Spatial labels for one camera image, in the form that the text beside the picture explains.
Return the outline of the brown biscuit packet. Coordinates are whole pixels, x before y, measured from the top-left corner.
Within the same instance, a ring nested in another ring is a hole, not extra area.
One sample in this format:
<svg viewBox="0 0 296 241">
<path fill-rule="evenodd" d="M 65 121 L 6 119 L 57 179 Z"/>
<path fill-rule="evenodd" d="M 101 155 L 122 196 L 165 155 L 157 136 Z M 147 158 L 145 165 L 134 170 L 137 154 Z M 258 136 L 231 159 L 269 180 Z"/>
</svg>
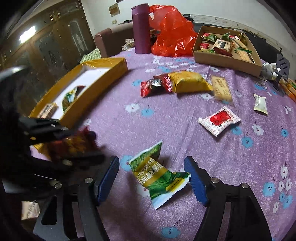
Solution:
<svg viewBox="0 0 296 241">
<path fill-rule="evenodd" d="M 52 118 L 56 110 L 58 109 L 58 105 L 56 103 L 49 103 L 44 106 L 44 108 L 37 115 L 37 118 Z"/>
</svg>

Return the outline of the green yellow snack packet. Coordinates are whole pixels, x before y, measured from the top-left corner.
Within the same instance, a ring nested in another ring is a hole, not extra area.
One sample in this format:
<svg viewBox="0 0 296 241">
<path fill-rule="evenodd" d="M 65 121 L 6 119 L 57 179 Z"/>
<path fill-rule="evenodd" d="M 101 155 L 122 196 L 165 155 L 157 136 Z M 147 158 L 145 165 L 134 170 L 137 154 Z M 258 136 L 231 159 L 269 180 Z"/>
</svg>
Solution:
<svg viewBox="0 0 296 241">
<path fill-rule="evenodd" d="M 159 141 L 128 161 L 137 182 L 149 191 L 154 209 L 182 190 L 191 178 L 188 172 L 172 172 L 158 162 L 162 144 Z"/>
</svg>

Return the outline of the red white snack packet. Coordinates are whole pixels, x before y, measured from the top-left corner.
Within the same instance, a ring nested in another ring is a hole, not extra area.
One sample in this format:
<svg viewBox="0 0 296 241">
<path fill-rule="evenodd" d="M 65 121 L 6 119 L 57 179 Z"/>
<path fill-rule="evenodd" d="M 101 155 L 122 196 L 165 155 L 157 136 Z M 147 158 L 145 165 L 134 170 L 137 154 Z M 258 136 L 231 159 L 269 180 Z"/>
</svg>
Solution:
<svg viewBox="0 0 296 241">
<path fill-rule="evenodd" d="M 240 121 L 241 118 L 226 106 L 206 118 L 198 118 L 199 124 L 214 137 L 218 137 L 227 127 L 237 124 Z"/>
</svg>

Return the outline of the white green snack packet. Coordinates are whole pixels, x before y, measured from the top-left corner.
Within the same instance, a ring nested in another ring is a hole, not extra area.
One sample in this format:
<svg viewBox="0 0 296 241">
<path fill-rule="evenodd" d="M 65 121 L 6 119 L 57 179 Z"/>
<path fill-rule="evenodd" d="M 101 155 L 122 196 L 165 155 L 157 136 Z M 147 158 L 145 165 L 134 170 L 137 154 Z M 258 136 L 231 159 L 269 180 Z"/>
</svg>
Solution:
<svg viewBox="0 0 296 241">
<path fill-rule="evenodd" d="M 253 94 L 253 97 L 255 100 L 254 110 L 260 113 L 263 113 L 265 115 L 268 115 L 267 106 L 266 106 L 266 97 L 259 96 L 257 94 Z"/>
</svg>

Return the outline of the beige cracker packet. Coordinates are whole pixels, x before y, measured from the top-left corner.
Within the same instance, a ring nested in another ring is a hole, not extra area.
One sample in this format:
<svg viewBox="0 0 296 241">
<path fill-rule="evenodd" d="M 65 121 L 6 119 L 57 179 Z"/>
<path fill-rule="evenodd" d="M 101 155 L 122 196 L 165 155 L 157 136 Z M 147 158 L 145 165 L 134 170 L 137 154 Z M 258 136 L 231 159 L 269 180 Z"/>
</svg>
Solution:
<svg viewBox="0 0 296 241">
<path fill-rule="evenodd" d="M 227 80 L 224 77 L 212 76 L 211 82 L 216 99 L 220 101 L 232 102 L 232 95 Z"/>
</svg>

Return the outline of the yellow snack pouch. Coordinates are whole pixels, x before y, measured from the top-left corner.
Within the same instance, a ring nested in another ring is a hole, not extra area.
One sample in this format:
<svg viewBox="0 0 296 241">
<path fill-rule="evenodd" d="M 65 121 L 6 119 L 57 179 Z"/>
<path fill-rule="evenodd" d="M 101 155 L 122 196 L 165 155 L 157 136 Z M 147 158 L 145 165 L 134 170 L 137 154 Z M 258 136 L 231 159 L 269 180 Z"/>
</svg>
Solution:
<svg viewBox="0 0 296 241">
<path fill-rule="evenodd" d="M 193 92 L 210 92 L 213 86 L 201 74 L 189 71 L 177 71 L 168 74 L 176 94 Z"/>
</svg>

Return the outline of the dark red candy packet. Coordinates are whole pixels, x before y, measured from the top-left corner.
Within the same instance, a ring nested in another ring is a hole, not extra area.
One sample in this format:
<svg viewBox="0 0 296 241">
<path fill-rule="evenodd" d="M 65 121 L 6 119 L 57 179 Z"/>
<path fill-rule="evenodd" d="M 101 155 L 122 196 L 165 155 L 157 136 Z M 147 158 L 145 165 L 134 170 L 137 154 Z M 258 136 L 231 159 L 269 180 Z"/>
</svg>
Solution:
<svg viewBox="0 0 296 241">
<path fill-rule="evenodd" d="M 99 150 L 96 133 L 87 126 L 74 135 L 46 144 L 48 157 L 53 160 L 82 156 Z"/>
</svg>

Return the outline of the purple floral tablecloth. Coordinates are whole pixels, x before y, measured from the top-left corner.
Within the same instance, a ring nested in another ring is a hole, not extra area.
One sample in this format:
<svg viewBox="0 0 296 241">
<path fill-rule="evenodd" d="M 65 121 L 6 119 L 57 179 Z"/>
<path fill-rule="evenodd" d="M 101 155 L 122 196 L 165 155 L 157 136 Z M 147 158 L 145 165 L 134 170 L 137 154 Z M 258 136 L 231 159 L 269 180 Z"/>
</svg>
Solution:
<svg viewBox="0 0 296 241">
<path fill-rule="evenodd" d="M 205 208 L 189 185 L 159 209 L 137 183 L 128 160 L 163 142 L 160 162 L 183 171 L 192 156 L 210 176 L 231 185 L 248 183 L 269 225 L 281 240 L 295 221 L 295 103 L 266 83 L 231 69 L 195 63 L 193 58 L 167 58 L 121 52 L 128 73 L 83 118 L 97 134 L 107 155 L 120 159 L 120 169 L 106 202 L 99 207 L 111 240 L 192 240 Z M 142 98 L 140 83 L 176 70 L 200 73 L 206 80 L 224 77 L 233 101 L 208 93 L 161 94 Z M 266 97 L 268 115 L 254 110 L 253 94 Z M 198 122 L 222 107 L 241 121 L 214 137 Z"/>
</svg>

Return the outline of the yellow gift box tray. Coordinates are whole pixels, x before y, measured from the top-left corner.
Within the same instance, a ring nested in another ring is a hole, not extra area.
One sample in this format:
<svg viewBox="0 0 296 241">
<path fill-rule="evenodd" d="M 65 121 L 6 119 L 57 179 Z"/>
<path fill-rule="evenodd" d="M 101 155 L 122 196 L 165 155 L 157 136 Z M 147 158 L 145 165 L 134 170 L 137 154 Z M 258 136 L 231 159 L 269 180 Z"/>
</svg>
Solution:
<svg viewBox="0 0 296 241">
<path fill-rule="evenodd" d="M 127 70 L 125 58 L 101 58 L 81 63 L 48 90 L 29 117 L 38 117 L 46 105 L 53 103 L 57 109 L 52 118 L 72 128 L 93 102 Z"/>
</svg>

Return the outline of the dark wooden cabinet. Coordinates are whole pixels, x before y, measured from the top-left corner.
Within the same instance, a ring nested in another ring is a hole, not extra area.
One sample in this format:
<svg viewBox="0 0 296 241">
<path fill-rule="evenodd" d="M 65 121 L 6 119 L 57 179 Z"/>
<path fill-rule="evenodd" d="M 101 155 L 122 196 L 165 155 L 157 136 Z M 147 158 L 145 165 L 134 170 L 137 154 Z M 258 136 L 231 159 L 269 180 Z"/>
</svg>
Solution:
<svg viewBox="0 0 296 241">
<path fill-rule="evenodd" d="M 18 95 L 18 111 L 29 115 L 45 93 L 93 49 L 81 1 L 37 1 L 1 44 L 1 68 L 29 68 Z"/>
</svg>

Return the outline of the orange biscuit packs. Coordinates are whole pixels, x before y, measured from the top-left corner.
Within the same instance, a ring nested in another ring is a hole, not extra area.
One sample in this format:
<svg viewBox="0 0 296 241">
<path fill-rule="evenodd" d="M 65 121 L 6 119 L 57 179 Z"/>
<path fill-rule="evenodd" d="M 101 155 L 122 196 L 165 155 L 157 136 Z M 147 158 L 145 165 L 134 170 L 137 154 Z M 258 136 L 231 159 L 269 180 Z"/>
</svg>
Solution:
<svg viewBox="0 0 296 241">
<path fill-rule="evenodd" d="M 281 89 L 284 91 L 284 93 L 293 101 L 296 102 L 296 97 L 295 97 L 295 88 L 286 80 L 281 78 L 279 85 Z"/>
</svg>

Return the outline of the grey phone stand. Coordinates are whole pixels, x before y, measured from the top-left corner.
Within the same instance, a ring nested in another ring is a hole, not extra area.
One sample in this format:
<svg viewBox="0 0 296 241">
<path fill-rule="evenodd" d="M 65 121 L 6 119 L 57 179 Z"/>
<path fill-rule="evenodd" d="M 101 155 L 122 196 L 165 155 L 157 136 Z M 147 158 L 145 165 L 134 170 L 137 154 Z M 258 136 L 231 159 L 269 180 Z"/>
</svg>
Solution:
<svg viewBox="0 0 296 241">
<path fill-rule="evenodd" d="M 277 92 L 281 92 L 280 80 L 287 80 L 290 71 L 290 62 L 282 54 L 278 53 L 276 59 L 275 73 L 277 77 L 274 80 L 273 87 Z"/>
</svg>

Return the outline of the brown cardboard snack box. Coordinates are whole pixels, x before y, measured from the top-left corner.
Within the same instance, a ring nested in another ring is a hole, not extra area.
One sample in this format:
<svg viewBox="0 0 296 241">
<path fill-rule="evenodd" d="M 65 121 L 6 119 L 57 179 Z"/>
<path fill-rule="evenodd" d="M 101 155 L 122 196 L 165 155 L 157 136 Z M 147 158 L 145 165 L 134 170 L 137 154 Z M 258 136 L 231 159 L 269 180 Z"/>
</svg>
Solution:
<svg viewBox="0 0 296 241">
<path fill-rule="evenodd" d="M 248 37 L 227 28 L 202 26 L 193 56 L 197 63 L 231 68 L 255 77 L 262 70 L 260 57 Z"/>
</svg>

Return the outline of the red plastic bag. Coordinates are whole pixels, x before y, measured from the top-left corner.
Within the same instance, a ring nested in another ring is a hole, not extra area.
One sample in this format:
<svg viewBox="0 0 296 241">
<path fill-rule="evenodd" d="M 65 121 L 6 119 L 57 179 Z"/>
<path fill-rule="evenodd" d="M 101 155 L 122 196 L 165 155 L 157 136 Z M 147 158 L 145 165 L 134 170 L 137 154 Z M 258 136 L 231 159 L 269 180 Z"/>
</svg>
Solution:
<svg viewBox="0 0 296 241">
<path fill-rule="evenodd" d="M 158 32 L 152 54 L 164 57 L 192 56 L 197 33 L 175 6 L 152 5 L 150 27 Z"/>
</svg>

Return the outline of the purple thermos bottle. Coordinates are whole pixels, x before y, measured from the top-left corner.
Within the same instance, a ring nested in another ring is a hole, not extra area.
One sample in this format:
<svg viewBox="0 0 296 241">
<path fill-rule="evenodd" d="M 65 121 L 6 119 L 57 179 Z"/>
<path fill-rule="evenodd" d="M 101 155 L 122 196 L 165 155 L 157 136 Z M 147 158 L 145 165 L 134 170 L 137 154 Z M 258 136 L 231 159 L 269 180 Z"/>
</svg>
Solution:
<svg viewBox="0 0 296 241">
<path fill-rule="evenodd" d="M 151 52 L 149 27 L 149 5 L 140 4 L 132 7 L 133 36 L 136 54 Z"/>
</svg>

